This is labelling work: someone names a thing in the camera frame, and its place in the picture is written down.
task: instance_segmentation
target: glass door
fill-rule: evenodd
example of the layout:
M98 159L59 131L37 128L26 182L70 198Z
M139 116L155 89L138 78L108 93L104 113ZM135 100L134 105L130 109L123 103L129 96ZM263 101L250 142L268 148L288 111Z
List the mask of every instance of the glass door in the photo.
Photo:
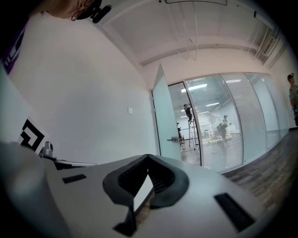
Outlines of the glass door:
M180 139L163 68L158 67L152 90L161 156L181 160Z

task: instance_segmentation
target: black rectangular slot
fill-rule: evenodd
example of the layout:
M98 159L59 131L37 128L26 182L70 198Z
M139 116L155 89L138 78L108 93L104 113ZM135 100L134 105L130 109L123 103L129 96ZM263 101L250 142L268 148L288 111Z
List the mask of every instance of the black rectangular slot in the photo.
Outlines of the black rectangular slot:
M239 232L254 223L254 220L236 203L235 200L231 198L229 194L219 194L214 196L214 198Z
M72 183L72 182L75 182L75 181L78 181L81 179L85 179L85 178L86 178L86 176L84 174L78 174L78 175L74 175L71 177L63 178L62 180L65 184L69 184L69 183Z

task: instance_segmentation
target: wood-pattern floor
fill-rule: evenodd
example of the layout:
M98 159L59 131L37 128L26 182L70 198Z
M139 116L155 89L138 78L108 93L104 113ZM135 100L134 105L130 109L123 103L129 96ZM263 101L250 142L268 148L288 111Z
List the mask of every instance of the wood-pattern floor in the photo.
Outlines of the wood-pattern floor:
M185 152L182 160L200 166L199 156L199 150ZM261 158L223 175L259 198L267 210L272 210L287 196L297 173L298 130L294 130ZM150 214L149 202L150 199L136 216L137 226Z

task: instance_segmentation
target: wall switch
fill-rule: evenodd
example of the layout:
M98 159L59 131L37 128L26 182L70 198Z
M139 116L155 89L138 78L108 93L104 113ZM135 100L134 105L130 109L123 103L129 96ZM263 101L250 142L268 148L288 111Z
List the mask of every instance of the wall switch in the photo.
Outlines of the wall switch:
M128 113L129 113L130 115L132 115L132 108L131 108L131 107L128 108Z

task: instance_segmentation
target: ladder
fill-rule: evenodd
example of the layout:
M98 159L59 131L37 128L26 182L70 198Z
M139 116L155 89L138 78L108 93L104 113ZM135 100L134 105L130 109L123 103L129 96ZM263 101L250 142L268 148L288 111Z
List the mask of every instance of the ladder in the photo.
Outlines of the ladder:
M196 131L196 126L195 126L195 120L188 121L188 132L189 132L189 147L190 147L190 140L192 139L192 144L194 146L194 150L199 149L199 148L196 148L196 145L199 145L199 144L196 143L197 131Z

